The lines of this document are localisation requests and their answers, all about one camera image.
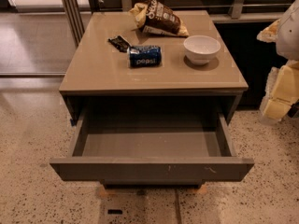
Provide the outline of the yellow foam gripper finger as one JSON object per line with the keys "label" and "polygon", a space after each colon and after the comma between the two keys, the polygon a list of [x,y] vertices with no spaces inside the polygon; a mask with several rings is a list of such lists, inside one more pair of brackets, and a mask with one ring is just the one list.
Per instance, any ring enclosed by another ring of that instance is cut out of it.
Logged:
{"label": "yellow foam gripper finger", "polygon": [[257,34],[257,39],[266,43],[275,42],[277,40],[279,23],[280,20],[272,22],[269,26],[267,26],[260,33]]}

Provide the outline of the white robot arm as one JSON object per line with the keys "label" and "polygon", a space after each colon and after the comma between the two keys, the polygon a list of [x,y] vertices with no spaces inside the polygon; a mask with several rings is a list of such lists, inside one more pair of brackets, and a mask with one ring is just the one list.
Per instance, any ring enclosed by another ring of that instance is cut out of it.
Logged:
{"label": "white robot arm", "polygon": [[271,68],[260,105],[260,121],[275,124],[291,114],[299,101],[299,0],[258,33],[257,39],[274,42],[277,54],[287,59],[280,68]]}

